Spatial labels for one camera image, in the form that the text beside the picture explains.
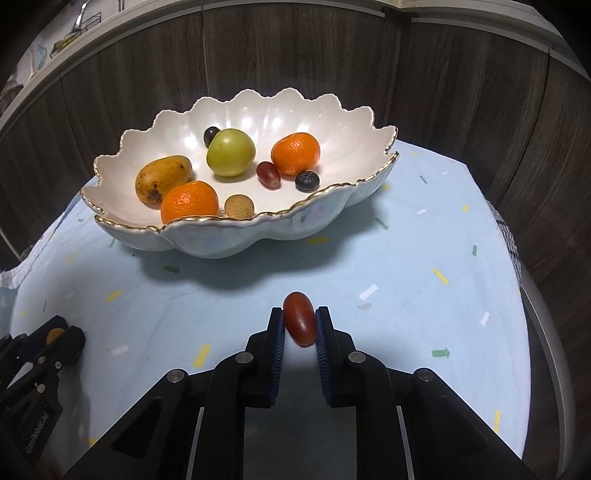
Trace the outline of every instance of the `white ceramic bowl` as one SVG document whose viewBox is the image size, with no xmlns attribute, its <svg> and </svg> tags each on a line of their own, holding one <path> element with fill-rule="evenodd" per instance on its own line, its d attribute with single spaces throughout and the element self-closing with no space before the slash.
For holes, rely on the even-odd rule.
<svg viewBox="0 0 591 480">
<path fill-rule="evenodd" d="M 130 247 L 229 257 L 262 238 L 295 240 L 313 235 L 343 208 L 379 188 L 398 158 L 398 153 L 388 153 L 397 129 L 376 129 L 373 122 L 370 107 L 347 111 L 331 93 L 315 100 L 304 99 L 292 88 L 273 97 L 243 90 L 228 102 L 203 97 L 188 112 L 160 112 L 146 131 L 125 131 L 117 155 L 95 159 L 98 185 L 86 186 L 80 194 L 98 213 L 97 223 Z M 203 132 L 212 125 L 239 128 L 252 138 L 256 157 L 244 175 L 221 179 L 208 168 Z M 315 168 L 320 187 L 312 194 L 299 192 L 289 179 L 282 179 L 279 189 L 268 190 L 255 173 L 258 163 L 270 160 L 275 142 L 294 132 L 309 132 L 320 143 Z M 221 207 L 230 195 L 248 195 L 255 216 L 247 220 L 186 217 L 163 226 L 160 210 L 137 198 L 135 177 L 147 163 L 168 155 L 188 157 L 196 179 L 216 190 Z"/>
</svg>

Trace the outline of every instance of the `light blue tablecloth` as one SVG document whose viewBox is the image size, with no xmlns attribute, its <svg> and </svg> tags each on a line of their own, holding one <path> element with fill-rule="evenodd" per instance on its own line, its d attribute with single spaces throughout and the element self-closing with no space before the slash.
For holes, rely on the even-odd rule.
<svg viewBox="0 0 591 480">
<path fill-rule="evenodd" d="M 130 249 L 75 199 L 29 259 L 3 274 L 0 299 L 0 318 L 13 335 L 31 333 L 54 314 L 86 333 L 79 368 L 60 374 L 64 414 L 48 445 L 59 465 L 68 468 L 168 370 L 204 371 L 243 350 L 294 290 L 327 305 L 335 328 L 386 366 L 435 370 L 521 455 L 530 358 L 502 234 L 465 165 L 400 141 L 394 149 L 400 159 L 383 188 L 315 237 L 260 241 L 222 260 Z M 314 348 L 287 342 L 287 380 L 269 417 L 282 425 L 272 437 L 276 455 L 289 461 L 285 450 L 296 448 L 286 439 L 295 427 L 282 417 L 319 443 L 302 451 L 323 458 L 304 464 L 333 465 L 338 474 L 325 478 L 354 478 L 351 413 L 316 400 L 305 407 L 308 390 L 317 388 L 317 399 L 320 384 L 298 384 L 293 374 L 314 371 L 314 357 Z M 303 426 L 300 413 L 315 426 Z M 255 460 L 272 428 L 257 414 L 247 418 L 246 477 L 273 478 Z M 300 478 L 315 478 L 301 468 Z"/>
</svg>

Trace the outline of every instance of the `mandarin orange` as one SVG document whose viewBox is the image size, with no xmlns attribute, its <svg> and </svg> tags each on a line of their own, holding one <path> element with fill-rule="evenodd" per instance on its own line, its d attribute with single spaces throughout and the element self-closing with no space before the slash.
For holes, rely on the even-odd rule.
<svg viewBox="0 0 591 480">
<path fill-rule="evenodd" d="M 312 135 L 298 132 L 279 140 L 271 149 L 271 161 L 288 177 L 310 170 L 320 158 L 320 144 Z"/>
<path fill-rule="evenodd" d="M 216 191 L 204 181 L 190 181 L 173 188 L 162 200 L 160 216 L 164 224 L 188 216 L 217 215 L 219 202 Z"/>
</svg>

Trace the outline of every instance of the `dark wooden wall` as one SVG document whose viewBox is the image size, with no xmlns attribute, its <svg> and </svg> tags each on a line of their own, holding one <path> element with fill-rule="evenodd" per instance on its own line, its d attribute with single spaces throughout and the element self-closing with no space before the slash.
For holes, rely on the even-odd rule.
<svg viewBox="0 0 591 480">
<path fill-rule="evenodd" d="M 0 227 L 25 250 L 91 177 L 94 157 L 116 153 L 125 129 L 148 128 L 160 110 L 287 86 L 369 105 L 401 140 L 466 163 L 557 322 L 578 432 L 591 432 L 591 84 L 517 41 L 310 4 L 155 24 L 62 75 L 2 133 Z"/>
<path fill-rule="evenodd" d="M 540 117 L 499 211 L 557 323 L 579 440 L 591 433 L 591 83 L 550 60 Z"/>
</svg>

